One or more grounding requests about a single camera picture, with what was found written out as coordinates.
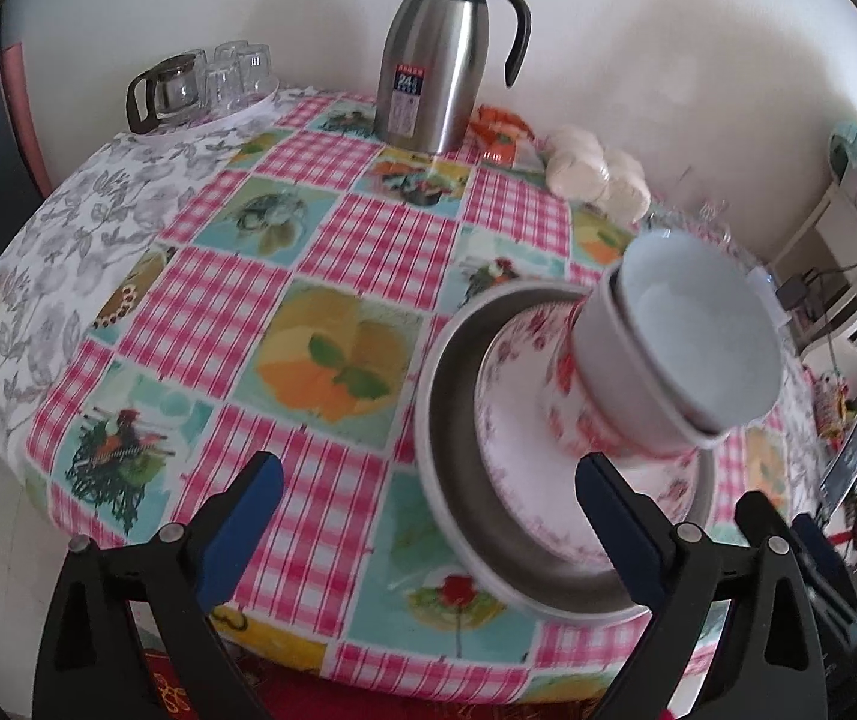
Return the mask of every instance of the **checkered tablecloth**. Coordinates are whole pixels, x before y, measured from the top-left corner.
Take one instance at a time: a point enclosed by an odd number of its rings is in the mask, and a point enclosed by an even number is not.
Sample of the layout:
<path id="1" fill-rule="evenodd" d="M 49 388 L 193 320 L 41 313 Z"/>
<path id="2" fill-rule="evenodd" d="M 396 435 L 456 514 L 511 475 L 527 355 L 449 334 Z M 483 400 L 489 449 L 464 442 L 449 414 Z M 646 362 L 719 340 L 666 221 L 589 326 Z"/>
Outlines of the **checkered tablecloth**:
<path id="1" fill-rule="evenodd" d="M 648 618 L 546 624 L 475 586 L 422 497 L 412 399 L 471 295 L 514 277 L 594 284 L 630 236 L 471 143 L 432 161 L 387 148 L 372 114 L 359 95 L 305 98 L 158 234 L 34 417 L 26 448 L 49 515 L 102 546 L 145 541 L 268 449 L 286 494 L 219 630 L 283 664 L 427 699 L 593 695 Z M 755 435 L 718 450 L 716 538 L 734 538 L 753 484 L 747 447 L 782 447 L 787 468 L 762 476 L 792 487 L 782 410 L 802 398 L 787 386 Z M 717 637 L 707 625 L 690 672 Z"/>

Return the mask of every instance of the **metal basin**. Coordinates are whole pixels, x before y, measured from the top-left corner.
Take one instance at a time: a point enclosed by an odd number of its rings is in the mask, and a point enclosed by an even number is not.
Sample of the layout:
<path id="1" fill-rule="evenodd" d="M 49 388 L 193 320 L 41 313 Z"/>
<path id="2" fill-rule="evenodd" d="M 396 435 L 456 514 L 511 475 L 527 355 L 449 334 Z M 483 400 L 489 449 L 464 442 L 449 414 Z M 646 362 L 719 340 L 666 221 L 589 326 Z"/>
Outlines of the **metal basin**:
<path id="1" fill-rule="evenodd" d="M 473 410 L 475 376 L 499 329 L 526 308 L 576 300 L 587 292 L 561 282 L 515 281 L 488 290 L 459 311 L 422 368 L 415 447 L 435 521 L 485 589 L 502 603 L 545 619 L 601 626 L 645 609 L 628 597 L 614 570 L 598 574 L 552 555 L 513 519 L 485 472 Z M 705 525 L 714 488 L 714 461 L 702 454 L 687 520 Z"/>

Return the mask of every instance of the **teapot handle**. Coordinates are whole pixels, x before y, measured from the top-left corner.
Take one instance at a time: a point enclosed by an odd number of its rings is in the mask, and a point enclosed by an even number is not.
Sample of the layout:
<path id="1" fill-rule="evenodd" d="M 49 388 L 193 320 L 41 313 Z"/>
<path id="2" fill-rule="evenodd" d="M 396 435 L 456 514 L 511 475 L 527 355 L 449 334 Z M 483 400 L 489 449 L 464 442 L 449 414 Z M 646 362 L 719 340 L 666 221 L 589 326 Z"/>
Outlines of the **teapot handle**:
<path id="1" fill-rule="evenodd" d="M 515 41 L 512 43 L 512 50 L 508 52 L 508 59 L 505 60 L 505 86 L 510 87 L 515 83 L 515 79 L 522 69 L 522 60 L 526 58 L 528 37 L 532 33 L 532 14 L 525 0 L 507 1 L 512 3 L 512 7 L 515 8 L 515 16 L 518 19 Z"/>
<path id="2" fill-rule="evenodd" d="M 139 81 L 145 79 L 145 118 L 139 116 L 139 105 L 134 99 L 134 89 Z M 129 129 L 136 135 L 145 135 L 158 127 L 158 114 L 155 110 L 156 80 L 149 74 L 135 76 L 129 84 L 128 95 L 125 98 L 125 115 L 129 119 Z"/>

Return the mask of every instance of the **tablecloth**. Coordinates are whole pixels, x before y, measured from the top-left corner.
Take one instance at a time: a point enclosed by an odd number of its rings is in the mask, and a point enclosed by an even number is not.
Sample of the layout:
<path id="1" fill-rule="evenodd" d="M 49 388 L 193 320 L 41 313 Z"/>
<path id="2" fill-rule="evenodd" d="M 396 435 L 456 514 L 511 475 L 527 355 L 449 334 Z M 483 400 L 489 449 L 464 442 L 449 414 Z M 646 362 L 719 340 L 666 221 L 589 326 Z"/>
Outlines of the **tablecloth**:
<path id="1" fill-rule="evenodd" d="M 631 235 L 547 194 L 539 175 L 481 164 L 470 143 L 435 160 L 387 148 L 369 98 L 291 100 L 271 127 L 139 151 L 134 174 L 102 167 L 114 148 L 146 148 L 116 139 L 43 206 L 13 245 L 41 259 L 34 282 L 12 248 L 0 263 L 0 446 L 24 413 L 27 490 L 103 547 L 186 522 L 270 449 L 286 497 L 216 610 L 221 632 L 282 664 L 427 699 L 597 694 L 646 618 L 543 623 L 476 586 L 422 496 L 411 400 L 427 348 L 472 295 L 515 277 L 595 283 Z M 228 161 L 194 196 L 163 191 L 200 154 L 211 170 Z M 91 223 L 77 223 L 83 207 Z M 136 251 L 113 257 L 119 245 Z M 65 264 L 76 255 L 77 271 Z M 109 292 L 104 271 L 122 261 Z M 79 302 L 98 293 L 101 308 L 44 302 L 70 276 Z M 732 507 L 748 488 L 787 514 L 816 499 L 811 396 L 785 343 L 778 405 L 718 451 L 714 538 L 739 539 Z M 690 672 L 707 667 L 721 618 Z"/>

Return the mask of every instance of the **white wall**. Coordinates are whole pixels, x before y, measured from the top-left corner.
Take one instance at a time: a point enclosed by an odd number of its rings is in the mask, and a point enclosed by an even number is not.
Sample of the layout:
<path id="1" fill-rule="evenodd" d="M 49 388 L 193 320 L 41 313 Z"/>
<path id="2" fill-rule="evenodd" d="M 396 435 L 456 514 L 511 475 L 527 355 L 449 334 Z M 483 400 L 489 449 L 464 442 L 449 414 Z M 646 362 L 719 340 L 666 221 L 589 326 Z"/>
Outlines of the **white wall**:
<path id="1" fill-rule="evenodd" d="M 575 122 L 643 160 L 656 189 L 689 165 L 731 205 L 736 235 L 771 254 L 828 181 L 832 124 L 857 119 L 857 10 L 848 0 L 528 0 L 514 34 L 489 0 L 480 100 L 543 133 Z M 235 37 L 267 42 L 289 82 L 372 91 L 401 0 L 11 0 L 38 138 L 53 179 L 125 127 L 128 81 L 156 61 Z"/>

